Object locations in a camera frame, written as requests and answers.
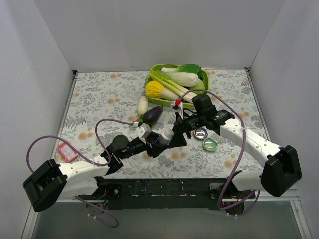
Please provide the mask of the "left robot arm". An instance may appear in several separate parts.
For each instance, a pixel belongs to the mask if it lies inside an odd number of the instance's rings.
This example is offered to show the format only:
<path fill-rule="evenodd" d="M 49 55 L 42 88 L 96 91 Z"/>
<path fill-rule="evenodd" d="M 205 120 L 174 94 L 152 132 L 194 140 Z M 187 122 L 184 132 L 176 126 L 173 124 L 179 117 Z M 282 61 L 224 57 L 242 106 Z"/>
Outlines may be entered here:
<path fill-rule="evenodd" d="M 118 171 L 122 160 L 141 152 L 155 158 L 172 148 L 173 139 L 164 134 L 149 133 L 129 141 L 124 135 L 117 135 L 106 150 L 94 159 L 78 162 L 57 163 L 45 161 L 24 181 L 23 188 L 36 212 L 42 212 L 58 199 L 79 195 L 91 195 L 95 199 L 105 196 L 106 187 L 99 182 L 106 175 Z"/>

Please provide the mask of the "white bottle cap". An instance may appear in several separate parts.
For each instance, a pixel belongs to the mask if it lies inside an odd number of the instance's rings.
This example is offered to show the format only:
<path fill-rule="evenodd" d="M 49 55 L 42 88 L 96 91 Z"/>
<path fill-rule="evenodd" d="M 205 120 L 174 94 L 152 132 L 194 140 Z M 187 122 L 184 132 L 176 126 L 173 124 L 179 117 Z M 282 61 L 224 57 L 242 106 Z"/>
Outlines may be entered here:
<path fill-rule="evenodd" d="M 170 128 L 165 128 L 161 133 L 161 137 L 168 141 L 170 141 L 173 136 L 174 136 L 174 132 Z"/>

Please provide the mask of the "white blue pill bottle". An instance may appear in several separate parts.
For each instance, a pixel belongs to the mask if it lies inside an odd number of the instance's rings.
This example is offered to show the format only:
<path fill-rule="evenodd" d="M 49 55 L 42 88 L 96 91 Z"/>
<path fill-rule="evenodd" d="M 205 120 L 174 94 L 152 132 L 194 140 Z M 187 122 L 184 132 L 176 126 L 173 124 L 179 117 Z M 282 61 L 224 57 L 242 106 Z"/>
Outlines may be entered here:
<path fill-rule="evenodd" d="M 170 144 L 172 138 L 174 136 L 174 132 L 172 129 L 166 127 L 161 134 L 159 135 L 159 137 L 156 139 L 155 141 L 155 145 L 159 145 L 159 146 L 167 146 Z"/>

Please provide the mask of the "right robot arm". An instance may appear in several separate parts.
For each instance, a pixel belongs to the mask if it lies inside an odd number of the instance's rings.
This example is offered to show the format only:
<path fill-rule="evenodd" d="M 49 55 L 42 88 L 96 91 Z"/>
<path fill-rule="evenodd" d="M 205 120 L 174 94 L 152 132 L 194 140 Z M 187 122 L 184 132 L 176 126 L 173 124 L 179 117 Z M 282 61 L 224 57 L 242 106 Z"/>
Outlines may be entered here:
<path fill-rule="evenodd" d="M 208 95 L 198 95 L 192 101 L 196 112 L 176 117 L 185 133 L 201 127 L 212 130 L 241 147 L 262 167 L 251 172 L 236 171 L 228 176 L 225 191 L 229 197 L 237 198 L 246 190 L 264 190 L 280 197 L 302 178 L 298 154 L 292 146 L 281 147 L 246 129 L 229 111 L 218 111 Z"/>

